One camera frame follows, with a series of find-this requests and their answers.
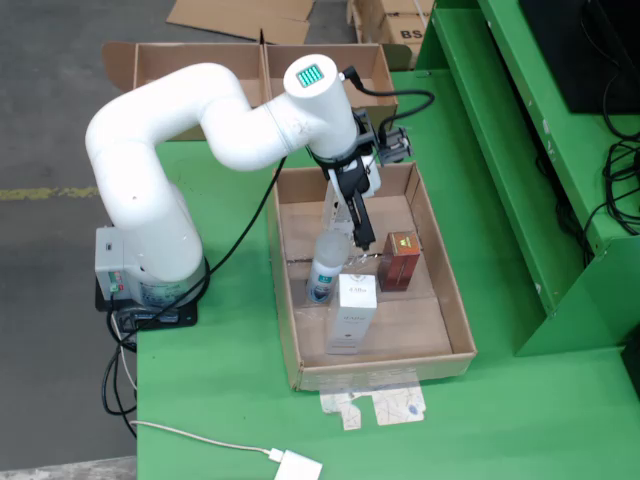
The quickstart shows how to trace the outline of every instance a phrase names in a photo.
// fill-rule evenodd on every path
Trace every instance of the cardboard sheet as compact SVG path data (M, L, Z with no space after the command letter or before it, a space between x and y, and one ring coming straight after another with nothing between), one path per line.
M304 43L309 22L283 18L264 9L254 9L251 7L252 3L244 5L244 2L177 0L167 22L252 39L260 38L262 30L265 41L270 43Z
M209 0L242 8L246 11L261 11L292 20L306 20L313 8L313 0Z

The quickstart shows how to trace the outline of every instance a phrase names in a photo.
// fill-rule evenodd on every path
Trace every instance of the concrete floor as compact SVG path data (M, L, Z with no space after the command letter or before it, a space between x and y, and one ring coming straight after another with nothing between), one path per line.
M84 133L118 94L103 42L243 41L166 24L173 1L0 0L0 471L135 454L100 404L113 343L93 242L108 219L91 190L64 189L95 186ZM345 8L318 0L307 43L354 42Z

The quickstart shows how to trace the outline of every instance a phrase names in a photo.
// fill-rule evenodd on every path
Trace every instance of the green display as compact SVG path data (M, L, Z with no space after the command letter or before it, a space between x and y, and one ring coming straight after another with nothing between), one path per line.
M303 88L307 88L309 85L322 80L324 75L320 71L317 65L313 64L308 68L305 68L301 72L298 72L298 81Z

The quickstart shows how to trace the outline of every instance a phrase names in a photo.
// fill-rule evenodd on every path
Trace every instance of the open cardboard box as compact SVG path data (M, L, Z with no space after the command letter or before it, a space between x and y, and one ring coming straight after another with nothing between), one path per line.
M258 43L127 43L108 42L102 61L111 82L123 92L143 86L196 63L219 63L236 74L249 104L257 107L283 92L282 77L294 60L311 53L331 57L338 69L354 65L366 87L393 90L383 49L379 45L263 45ZM351 82L345 89L355 109L365 108L377 127L395 114L395 97L372 97L357 91ZM200 127L173 140L204 140Z
M269 242L280 336L289 383L297 390L375 387L464 373L476 355L460 292L415 164L380 169L382 187L366 200L382 252L392 231L415 230L422 257L406 292L380 293L357 355L324 353L327 305L306 300L304 282L322 231L327 182L319 168L285 169L269 202ZM378 259L356 264L374 274Z
M263 46L258 43L127 43L108 42L102 61L109 80L123 92L146 85L197 63L219 63L236 74L249 104L270 97ZM173 140L204 140L194 127Z

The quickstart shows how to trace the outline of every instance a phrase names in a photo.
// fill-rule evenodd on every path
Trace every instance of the black cable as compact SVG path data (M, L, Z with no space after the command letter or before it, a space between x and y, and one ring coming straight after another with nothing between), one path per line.
M172 309L178 303L180 303L182 300L187 298L196 288L198 288L204 282L208 281L209 277L211 277L211 275L213 275L220 267L222 267L226 263L226 261L231 257L231 255L233 255L233 253L236 251L236 249L240 246L240 243L242 243L244 238L247 236L247 234L249 233L249 231L253 227L253 224L256 222L256 220L260 216L260 213L262 212L262 209L264 208L265 203L267 203L269 195L271 194L271 191L273 190L273 187L276 184L276 181L278 180L278 177L280 176L280 172L282 171L282 168L284 167L284 162L285 162L286 159L287 159L287 157L284 157L282 160L280 160L280 163L278 164L278 168L276 169L276 171L275 171L275 173L273 175L273 178L271 179L271 182L269 183L267 191L265 192L264 196L262 197L262 200L260 201L260 204L258 205L258 208L257 208L256 212L253 214L253 217L249 221L249 224L244 229L244 231L240 234L240 236L238 237L236 242L233 244L233 246L229 249L229 251L226 253L226 255L224 257L222 257L222 259L213 268L209 269L203 275L203 277L200 280L198 280L189 290L187 290L185 293L180 295L176 300L171 302L168 306L163 308L160 312L155 314L150 319L145 320L144 322L140 322L138 325L135 326L135 328L134 328L134 330L132 332L128 333L120 341L118 341L118 345L116 347L116 351L113 354L113 356L111 357L109 363L107 364L107 368L106 368L106 370L104 372L104 376L102 378L102 406L103 406L105 412L107 412L109 415L122 416L124 418L125 423L127 424L127 428L129 428L129 430L131 431L131 433L134 436L135 436L135 431L133 431L133 428L131 427L131 425L127 421L126 415L128 415L129 413L132 413L133 411L135 411L136 407L134 406L134 407L132 407L132 408L130 408L128 410L124 410L122 408L122 404L120 402L120 397L119 397L118 391L117 391L117 373L118 373L118 363L119 363L118 357L120 355L120 347L124 346L126 344L126 341L129 338L131 338L133 335L135 335L137 332L139 332L140 330L143 330L144 328L146 328L149 325L151 325L161 315L163 315L165 312L167 312L168 310ZM107 384L108 384L109 375L111 374L111 370L112 369L114 369L114 380L113 380L114 394L116 396L116 401L118 403L120 411L111 410L111 408L109 408L109 405L108 405L108 402L107 402Z
M123 414L128 415L130 413L135 412L136 410L136 406L134 405L133 407L124 410L124 409L120 409L120 411L118 410L112 410L109 407L109 404L107 402L107 384L109 383L109 375L111 374L111 370L113 369L115 363L118 361L118 357L120 355L120 349L118 349L118 351L111 357L111 360L109 360L109 364L107 365L107 369L104 372L104 377L102 379L102 408L104 409L105 412L107 412L109 415L113 415L116 417L122 416Z
M608 215L613 218L618 224L630 235L638 235L640 227L640 216L633 215L627 212L623 212L617 206L619 200L640 191L640 188L635 188L630 190L629 192L614 196L613 188L616 182L621 182L624 180L631 179L636 177L640 180L640 132L636 132L633 134L623 133L616 128L616 126L611 121L609 116L609 111L607 108L607 101L609 98L609 92L611 90L611 86L615 83L615 81L620 76L620 65L619 63L610 55L608 55L603 48L601 48L589 35L587 28L584 24L585 17L585 7L582 9L582 17L580 19L580 27L582 28L582 33L584 34L587 41L591 44L596 52L598 52L607 62L612 64L616 68L616 73L611 77L611 80L607 83L604 88L604 92L602 94L602 118L607 125L609 131L618 137L620 140L609 147L607 153L607 159L605 161L605 165L602 169L602 176L604 177L604 186L605 186L605 201L598 205L589 215L587 222L584 226L584 235L582 241L588 245L587 230L593 221L593 217L601 208L606 207ZM622 149L624 153L617 155L618 151ZM627 165L617 171L614 171L614 166L616 166L617 162L620 162L622 159L626 158L628 155L634 154L633 161L630 165ZM590 255L585 253L585 266L588 262L593 258L593 252Z
M113 323L111 322L111 315L113 315L113 308L109 308L109 310L107 310L107 329L109 330L109 334L111 335L111 338L113 338L117 343L120 343L120 339L118 338L118 336L116 335L115 330L113 329ZM122 347L125 350L129 350L132 353L136 353L137 352L137 348L135 345L131 345L130 343L124 343L122 345Z
M410 117L411 115L415 115L418 112L421 112L425 108L429 107L436 99L435 95L428 90L394 90L392 92L376 92L374 90L369 90L364 86L358 72L353 67L348 67L344 72L342 72L346 79L351 80L353 86L356 90L360 92L370 95L372 97L395 97L399 95L423 95L427 97L427 101L422 105L419 105L415 108L407 110L406 112L397 113L395 115L391 115L380 122L380 126L378 127L378 141L381 145L386 146L387 144L387 131L385 130L385 126L387 124L392 123L394 120L399 120L401 118Z
M135 430L129 423L129 420L127 420L127 412L125 412L124 407L122 406L122 402L120 401L120 394L118 393L118 365L119 364L120 364L120 355L117 355L115 365L113 367L113 394L116 397L116 403L118 404L118 409L120 410L120 416L122 417L122 420L127 426L127 429L129 429L129 431L131 432L131 435L133 435L133 438L138 438Z

